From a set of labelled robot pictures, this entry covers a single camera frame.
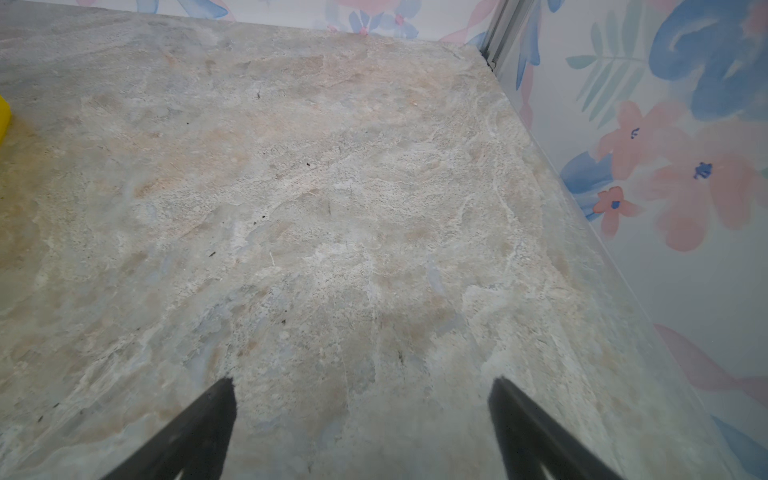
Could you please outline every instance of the floral wallpaper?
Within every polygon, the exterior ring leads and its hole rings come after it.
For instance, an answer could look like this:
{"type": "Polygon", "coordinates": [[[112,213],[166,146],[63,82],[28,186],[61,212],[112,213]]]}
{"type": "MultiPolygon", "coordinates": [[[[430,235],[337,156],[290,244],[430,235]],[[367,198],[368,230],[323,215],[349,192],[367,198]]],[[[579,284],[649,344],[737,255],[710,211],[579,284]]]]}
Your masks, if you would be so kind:
{"type": "Polygon", "coordinates": [[[32,0],[478,47],[498,0],[32,0]]]}
{"type": "Polygon", "coordinates": [[[499,81],[768,480],[768,0],[533,0],[499,81]]]}

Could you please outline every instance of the stone surface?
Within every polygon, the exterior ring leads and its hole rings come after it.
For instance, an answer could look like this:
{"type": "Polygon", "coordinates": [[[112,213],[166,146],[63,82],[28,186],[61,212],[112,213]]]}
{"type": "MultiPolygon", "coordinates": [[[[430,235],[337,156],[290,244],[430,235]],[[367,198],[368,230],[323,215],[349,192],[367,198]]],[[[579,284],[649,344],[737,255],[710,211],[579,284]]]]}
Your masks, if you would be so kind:
{"type": "Polygon", "coordinates": [[[503,478],[506,375],[626,478],[728,478],[472,47],[0,4],[0,476],[234,377],[224,478],[503,478]]]}

